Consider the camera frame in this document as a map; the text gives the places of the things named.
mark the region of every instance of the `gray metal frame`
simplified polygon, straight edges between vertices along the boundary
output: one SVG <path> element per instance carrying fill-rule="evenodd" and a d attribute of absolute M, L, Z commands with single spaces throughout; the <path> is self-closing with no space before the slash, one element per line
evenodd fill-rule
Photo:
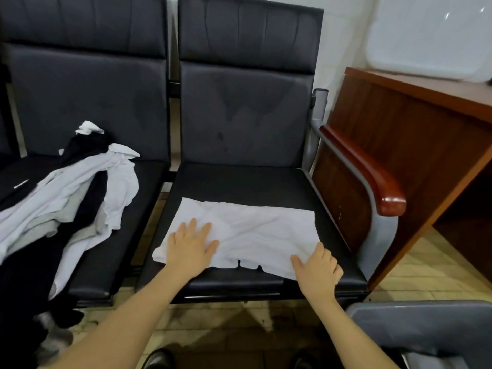
<path fill-rule="evenodd" d="M 371 186 L 366 178 L 359 172 L 359 170 L 333 145 L 326 137 L 321 133 L 319 127 L 323 125 L 325 108 L 328 98 L 328 91 L 326 89 L 315 89 L 314 94 L 316 96 L 316 103 L 311 109 L 310 113 L 310 126 L 306 136 L 306 142 L 304 146 L 304 155 L 302 162 L 302 169 L 306 174 L 307 179 L 311 185 L 315 188 L 314 182 L 309 175 L 310 169 L 316 158 L 316 153 L 319 146 L 319 140 L 321 139 L 330 150 L 341 160 L 341 162 L 349 169 L 350 172 L 362 183 L 365 187 L 369 201 L 371 203 L 371 227 L 367 234 L 366 239 L 362 243 L 362 246 L 357 253 L 358 265 L 366 277 L 369 279 L 375 272 L 377 266 L 383 259 L 386 251 L 390 248 L 393 239 L 395 238 L 398 228 L 398 217 L 386 217 L 377 213 L 376 199 L 372 193 Z M 321 194 L 318 189 L 315 188 L 318 197 L 323 202 Z M 329 212 L 327 206 L 323 203 L 333 223 L 333 216 Z"/>

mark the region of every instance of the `chair armrest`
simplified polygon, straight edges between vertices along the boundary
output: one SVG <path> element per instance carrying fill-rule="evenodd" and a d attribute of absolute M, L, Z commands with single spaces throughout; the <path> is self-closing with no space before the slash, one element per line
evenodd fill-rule
<path fill-rule="evenodd" d="M 406 208 L 405 195 L 396 179 L 388 171 L 353 141 L 342 136 L 328 125 L 319 127 L 317 133 L 322 141 L 363 183 L 370 198 L 372 194 L 379 215 L 385 217 L 403 215 Z"/>

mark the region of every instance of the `white towel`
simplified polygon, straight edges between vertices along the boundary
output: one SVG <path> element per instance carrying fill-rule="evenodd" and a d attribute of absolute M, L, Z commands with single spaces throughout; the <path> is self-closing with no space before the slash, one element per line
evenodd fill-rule
<path fill-rule="evenodd" d="M 169 234 L 194 217 L 197 227 L 212 223 L 207 241 L 220 241 L 211 267 L 235 268 L 239 260 L 245 268 L 261 265 L 267 273 L 296 279 L 290 255 L 305 262 L 319 242 L 313 211 L 182 198 L 164 241 L 152 254 L 155 261 L 166 263 Z"/>

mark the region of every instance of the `left hand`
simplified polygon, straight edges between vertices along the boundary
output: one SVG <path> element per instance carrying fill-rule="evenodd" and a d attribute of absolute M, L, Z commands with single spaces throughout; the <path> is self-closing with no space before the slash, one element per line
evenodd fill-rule
<path fill-rule="evenodd" d="M 219 244 L 215 240 L 205 246 L 211 228 L 212 224 L 208 223 L 197 231 L 196 219 L 193 218 L 188 225 L 181 223 L 178 230 L 167 238 L 167 263 L 164 269 L 171 271 L 183 286 L 210 265 Z"/>

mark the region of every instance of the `gray plastic chair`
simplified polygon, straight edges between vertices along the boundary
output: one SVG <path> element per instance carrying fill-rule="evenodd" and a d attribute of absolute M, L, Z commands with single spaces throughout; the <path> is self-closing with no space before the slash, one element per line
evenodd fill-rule
<path fill-rule="evenodd" d="M 356 303 L 347 314 L 381 347 L 463 356 L 470 369 L 492 367 L 491 303 Z"/>

